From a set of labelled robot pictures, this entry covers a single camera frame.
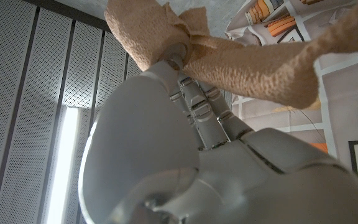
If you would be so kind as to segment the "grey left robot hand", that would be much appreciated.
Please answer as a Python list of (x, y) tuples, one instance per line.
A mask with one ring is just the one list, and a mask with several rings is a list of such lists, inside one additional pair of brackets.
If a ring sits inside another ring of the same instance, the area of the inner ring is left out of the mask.
[(358, 223), (358, 179), (338, 160), (225, 103), (198, 102), (201, 149), (173, 97), (181, 60), (126, 80), (99, 112), (78, 193), (87, 223)]

